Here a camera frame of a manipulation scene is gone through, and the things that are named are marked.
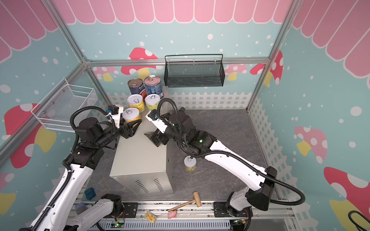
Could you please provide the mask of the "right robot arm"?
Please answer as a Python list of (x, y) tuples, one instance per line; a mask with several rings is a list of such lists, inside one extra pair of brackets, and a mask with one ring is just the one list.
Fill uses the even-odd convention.
[[(232, 192), (221, 209), (231, 217), (242, 212), (251, 214), (252, 208), (267, 211), (270, 204), (298, 206), (305, 202), (305, 195), (299, 189), (277, 179), (273, 167), (255, 165), (228, 149), (215, 136), (196, 129), (185, 109), (177, 108), (172, 99), (163, 98), (156, 109), (145, 116), (156, 127), (151, 140), (155, 145), (166, 145), (174, 141), (191, 159), (204, 158), (215, 163), (245, 183), (245, 188)], [(272, 199), (275, 185), (280, 185), (299, 195), (296, 201)]]

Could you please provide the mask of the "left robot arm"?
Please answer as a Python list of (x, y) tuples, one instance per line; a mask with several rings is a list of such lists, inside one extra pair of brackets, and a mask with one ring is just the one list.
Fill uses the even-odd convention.
[(27, 231), (86, 231), (105, 216), (118, 218), (124, 214), (121, 197), (108, 193), (75, 218), (68, 217), (78, 194), (104, 155), (104, 148), (119, 137), (133, 137), (141, 124), (141, 119), (126, 122), (123, 112), (120, 105), (109, 105), (107, 111), (87, 106), (71, 115), (70, 125), (76, 137), (70, 154), (62, 162), (65, 172)]

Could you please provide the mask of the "blue soup can pink lid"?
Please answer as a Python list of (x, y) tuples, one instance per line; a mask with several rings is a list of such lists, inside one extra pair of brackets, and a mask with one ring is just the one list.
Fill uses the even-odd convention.
[(164, 97), (163, 95), (163, 87), (161, 83), (161, 78), (155, 75), (150, 75), (144, 79), (144, 86), (146, 90), (146, 94), (156, 94), (161, 99)]

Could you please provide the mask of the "small yellow can white lid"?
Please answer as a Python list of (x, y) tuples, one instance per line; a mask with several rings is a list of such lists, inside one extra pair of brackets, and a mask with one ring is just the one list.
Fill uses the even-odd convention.
[(193, 171), (196, 168), (197, 160), (192, 156), (187, 156), (184, 159), (185, 169), (187, 171)]
[(139, 112), (144, 112), (145, 104), (143, 100), (143, 96), (140, 94), (133, 94), (127, 98), (127, 103), (129, 104), (130, 108), (137, 108)]
[(130, 122), (142, 119), (140, 115), (140, 111), (134, 107), (124, 110), (122, 114), (122, 118), (125, 120), (126, 123), (130, 123)]
[(145, 98), (145, 104), (149, 111), (157, 110), (161, 97), (157, 94), (150, 94)]

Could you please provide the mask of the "dark blue tomato can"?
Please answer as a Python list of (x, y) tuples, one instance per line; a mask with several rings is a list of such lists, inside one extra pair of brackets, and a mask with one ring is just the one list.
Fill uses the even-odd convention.
[(133, 94), (140, 94), (143, 97), (143, 100), (146, 98), (146, 89), (145, 85), (142, 79), (135, 78), (128, 81), (128, 86), (131, 92), (131, 95)]

